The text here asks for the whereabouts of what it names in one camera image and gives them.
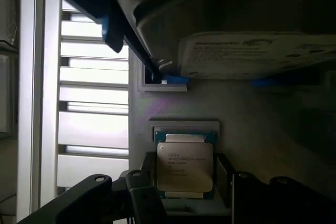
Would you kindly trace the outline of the grey 3D-printed parts rack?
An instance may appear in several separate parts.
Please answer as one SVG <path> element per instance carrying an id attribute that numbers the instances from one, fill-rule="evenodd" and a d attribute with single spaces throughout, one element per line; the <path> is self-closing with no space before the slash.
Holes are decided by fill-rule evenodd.
<path id="1" fill-rule="evenodd" d="M 336 0 L 117 0 L 162 74 L 181 76 L 180 41 L 190 35 L 276 32 L 336 35 Z M 217 133 L 215 154 L 261 182 L 285 176 L 336 201 L 336 59 L 251 80 L 190 78 L 150 84 L 130 53 L 129 169 L 154 152 L 154 133 Z M 155 185 L 156 164 L 150 182 Z M 167 224 L 213 224 L 229 216 L 212 199 L 161 198 Z"/>

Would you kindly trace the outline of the white slotted rack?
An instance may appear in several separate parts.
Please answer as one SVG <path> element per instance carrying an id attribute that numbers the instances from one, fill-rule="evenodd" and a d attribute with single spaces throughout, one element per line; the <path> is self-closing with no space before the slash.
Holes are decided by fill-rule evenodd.
<path id="1" fill-rule="evenodd" d="M 20 1 L 17 220 L 128 161 L 128 47 L 65 0 Z"/>

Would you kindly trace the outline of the Seagate hard disk drive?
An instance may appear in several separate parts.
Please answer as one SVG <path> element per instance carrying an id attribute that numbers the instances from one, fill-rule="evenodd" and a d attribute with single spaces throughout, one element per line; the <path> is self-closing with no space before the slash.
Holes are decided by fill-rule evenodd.
<path id="1" fill-rule="evenodd" d="M 251 80 L 336 59 L 336 35 L 204 32 L 180 41 L 181 75 Z"/>

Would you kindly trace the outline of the blue and black disk bracket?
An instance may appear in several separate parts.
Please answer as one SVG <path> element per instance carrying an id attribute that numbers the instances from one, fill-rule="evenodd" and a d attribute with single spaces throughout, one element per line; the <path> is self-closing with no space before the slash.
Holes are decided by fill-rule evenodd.
<path id="1" fill-rule="evenodd" d="M 65 0 L 76 9 L 102 25 L 102 38 L 115 52 L 120 52 L 126 42 L 150 73 L 150 84 L 189 84 L 190 78 L 162 74 L 152 62 L 149 53 L 128 22 L 117 0 Z"/>

